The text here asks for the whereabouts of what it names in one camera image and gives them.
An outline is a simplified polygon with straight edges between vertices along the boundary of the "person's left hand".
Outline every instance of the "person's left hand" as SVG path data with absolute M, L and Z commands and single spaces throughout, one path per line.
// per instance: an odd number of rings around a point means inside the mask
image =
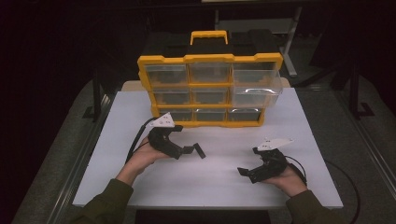
M 131 185 L 134 183 L 136 177 L 143 173 L 152 163 L 159 159 L 170 158 L 159 150 L 154 149 L 146 138 L 140 143 L 139 148 L 134 152 L 134 155 L 122 167 L 116 179 Z

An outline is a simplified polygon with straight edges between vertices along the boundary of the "organizer handle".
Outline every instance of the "organizer handle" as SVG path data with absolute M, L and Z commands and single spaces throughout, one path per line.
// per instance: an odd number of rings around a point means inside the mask
M 225 44 L 228 45 L 227 32 L 223 30 L 219 31 L 193 31 L 191 32 L 190 45 L 194 41 L 194 38 L 210 38 L 210 37 L 223 37 Z

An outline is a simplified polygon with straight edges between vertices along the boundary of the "hand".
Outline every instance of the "hand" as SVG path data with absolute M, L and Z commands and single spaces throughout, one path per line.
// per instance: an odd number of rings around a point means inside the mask
M 308 190 L 303 180 L 289 166 L 286 167 L 282 174 L 263 180 L 262 182 L 275 185 L 277 188 L 282 189 L 289 197 Z
M 154 149 L 146 138 L 140 143 L 138 150 L 122 167 L 116 179 L 131 185 L 134 183 L 136 177 L 143 173 L 156 160 L 170 158 L 159 150 Z

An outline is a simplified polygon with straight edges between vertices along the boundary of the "wire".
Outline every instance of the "wire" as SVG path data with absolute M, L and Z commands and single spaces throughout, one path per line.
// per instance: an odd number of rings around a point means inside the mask
M 137 142 L 139 141 L 140 137 L 142 136 L 143 132 L 146 129 L 146 126 L 152 121 L 155 120 L 156 118 L 151 118 L 148 119 L 148 121 L 146 121 L 141 127 L 139 132 L 137 133 L 136 137 L 134 138 L 134 141 L 132 142 L 131 148 L 129 148 L 129 152 L 128 152 L 128 156 L 126 157 L 126 162 L 128 162 L 129 159 L 131 159 L 131 157 L 134 155 L 134 152 L 137 151 L 139 148 L 141 148 L 143 145 L 141 145 L 140 147 L 138 147 L 137 149 L 134 149 L 137 145 Z
M 350 184 L 352 185 L 353 189 L 355 190 L 355 194 L 356 194 L 356 200 L 357 200 L 357 206 L 356 206 L 356 212 L 355 212 L 355 216 L 352 218 L 352 220 L 349 222 L 350 224 L 353 224 L 356 222 L 356 220 L 359 217 L 359 213 L 361 212 L 361 196 L 359 194 L 358 188 L 356 187 L 355 183 L 353 182 L 352 178 L 343 170 L 341 169 L 339 166 L 335 165 L 334 163 L 332 163 L 331 161 L 328 160 L 324 160 L 325 162 L 329 163 L 330 165 L 332 165 L 333 167 L 337 168 L 339 171 L 341 171 L 341 173 L 343 173 L 347 180 L 350 182 Z
M 289 158 L 289 159 L 291 159 L 291 160 L 294 160 L 295 162 L 297 162 L 297 163 L 300 165 L 300 167 L 303 169 L 304 178 L 306 179 L 305 169 L 304 169 L 304 167 L 300 164 L 300 162 L 297 161 L 296 159 L 290 157 L 290 156 L 285 156 L 285 157 L 286 157 L 286 158 Z

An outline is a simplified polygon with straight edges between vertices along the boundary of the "sleeve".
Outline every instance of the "sleeve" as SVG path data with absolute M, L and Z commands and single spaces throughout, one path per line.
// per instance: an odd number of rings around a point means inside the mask
M 122 223 L 133 192 L 131 186 L 111 179 L 105 190 L 88 202 L 71 223 Z
M 286 202 L 294 224 L 346 223 L 332 210 L 323 207 L 311 190 L 304 191 Z

